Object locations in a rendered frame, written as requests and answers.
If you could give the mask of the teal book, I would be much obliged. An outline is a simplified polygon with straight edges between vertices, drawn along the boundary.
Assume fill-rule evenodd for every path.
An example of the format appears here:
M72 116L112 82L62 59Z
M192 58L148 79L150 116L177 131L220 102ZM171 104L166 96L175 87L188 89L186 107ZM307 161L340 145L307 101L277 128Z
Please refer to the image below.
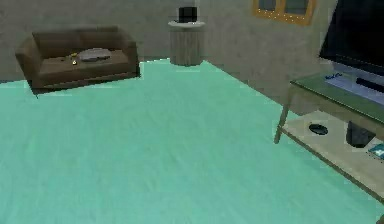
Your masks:
M384 143L375 145L374 147L369 149L369 152L377 158L384 160Z

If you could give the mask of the round grey side table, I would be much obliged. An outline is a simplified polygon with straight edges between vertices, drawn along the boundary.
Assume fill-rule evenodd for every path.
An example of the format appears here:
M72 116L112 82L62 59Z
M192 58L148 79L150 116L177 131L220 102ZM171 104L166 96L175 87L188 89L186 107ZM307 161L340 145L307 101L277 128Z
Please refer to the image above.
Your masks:
M170 21L170 62L178 66L197 66L203 61L205 23Z

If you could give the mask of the black box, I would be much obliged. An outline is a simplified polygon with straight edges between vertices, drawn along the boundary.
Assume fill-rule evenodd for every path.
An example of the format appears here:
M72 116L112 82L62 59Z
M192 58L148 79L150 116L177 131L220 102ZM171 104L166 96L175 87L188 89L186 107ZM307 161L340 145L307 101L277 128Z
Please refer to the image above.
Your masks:
M197 8L193 7L180 7L178 9L178 22L189 23L197 21Z

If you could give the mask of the grey laptop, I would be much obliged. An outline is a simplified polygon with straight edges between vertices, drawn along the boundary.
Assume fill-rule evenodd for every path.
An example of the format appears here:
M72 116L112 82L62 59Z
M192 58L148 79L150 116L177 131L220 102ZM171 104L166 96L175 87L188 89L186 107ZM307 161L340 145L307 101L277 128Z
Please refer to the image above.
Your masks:
M78 58L83 62L93 62L98 60L104 60L111 57L111 52L108 49L92 48L81 51L78 54Z

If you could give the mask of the brown sofa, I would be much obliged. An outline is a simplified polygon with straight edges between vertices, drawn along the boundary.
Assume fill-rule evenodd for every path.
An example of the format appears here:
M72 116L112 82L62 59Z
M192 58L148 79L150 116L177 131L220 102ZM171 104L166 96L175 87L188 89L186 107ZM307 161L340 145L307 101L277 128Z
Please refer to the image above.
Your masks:
M111 57L95 62L70 55L103 48ZM15 52L24 77L35 94L110 82L140 75L136 41L117 26L38 31Z

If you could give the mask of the black round dish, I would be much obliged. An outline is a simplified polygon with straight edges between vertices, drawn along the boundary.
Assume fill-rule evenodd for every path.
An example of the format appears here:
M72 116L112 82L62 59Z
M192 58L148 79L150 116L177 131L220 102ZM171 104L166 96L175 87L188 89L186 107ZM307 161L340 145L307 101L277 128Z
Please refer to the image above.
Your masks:
M310 124L309 130L317 135L326 135L328 133L328 129L321 124Z

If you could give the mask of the glass top television table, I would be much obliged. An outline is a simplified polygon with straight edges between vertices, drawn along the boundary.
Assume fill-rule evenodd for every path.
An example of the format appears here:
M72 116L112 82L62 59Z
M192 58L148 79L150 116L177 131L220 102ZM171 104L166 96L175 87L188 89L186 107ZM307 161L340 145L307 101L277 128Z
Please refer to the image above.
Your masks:
M282 135L288 136L384 205L384 160L369 152L384 143L384 107L328 84L329 77L315 74L290 82L274 142L278 143ZM316 104L318 109L289 120L287 114L296 95ZM349 121L376 136L364 148L349 145ZM321 124L328 133L317 135L309 130L310 124Z

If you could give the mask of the dark grey cup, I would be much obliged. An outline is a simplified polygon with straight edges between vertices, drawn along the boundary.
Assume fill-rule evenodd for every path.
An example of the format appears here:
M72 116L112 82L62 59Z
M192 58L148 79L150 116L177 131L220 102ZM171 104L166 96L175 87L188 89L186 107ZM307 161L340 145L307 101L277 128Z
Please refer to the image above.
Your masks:
M375 133L362 128L353 122L348 122L346 141L355 148L364 148L374 137Z

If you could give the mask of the black television set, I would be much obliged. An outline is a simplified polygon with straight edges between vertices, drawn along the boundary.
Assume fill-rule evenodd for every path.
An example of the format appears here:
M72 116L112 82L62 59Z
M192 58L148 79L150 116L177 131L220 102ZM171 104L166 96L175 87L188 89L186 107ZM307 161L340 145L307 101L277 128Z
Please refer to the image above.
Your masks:
M319 57L328 84L384 107L384 0L338 0Z

